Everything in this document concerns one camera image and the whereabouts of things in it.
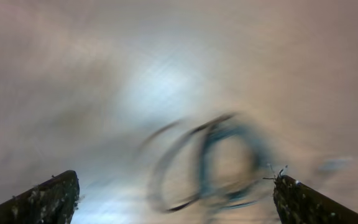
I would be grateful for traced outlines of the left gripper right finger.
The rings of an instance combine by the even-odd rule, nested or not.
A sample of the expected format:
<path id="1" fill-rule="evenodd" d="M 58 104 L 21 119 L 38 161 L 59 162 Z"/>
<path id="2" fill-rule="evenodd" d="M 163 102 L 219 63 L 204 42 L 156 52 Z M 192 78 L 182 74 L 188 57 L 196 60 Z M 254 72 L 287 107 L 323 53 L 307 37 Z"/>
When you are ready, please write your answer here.
<path id="1" fill-rule="evenodd" d="M 273 201 L 282 224 L 358 224 L 357 212 L 288 175 L 273 182 Z"/>

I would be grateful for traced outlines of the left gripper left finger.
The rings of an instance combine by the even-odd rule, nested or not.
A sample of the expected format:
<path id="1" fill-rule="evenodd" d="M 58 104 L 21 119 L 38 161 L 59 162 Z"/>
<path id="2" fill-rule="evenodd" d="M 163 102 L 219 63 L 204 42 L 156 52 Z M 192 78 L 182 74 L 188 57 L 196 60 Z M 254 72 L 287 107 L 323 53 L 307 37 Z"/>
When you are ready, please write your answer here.
<path id="1" fill-rule="evenodd" d="M 80 185 L 67 170 L 0 204 L 0 224 L 70 224 Z"/>

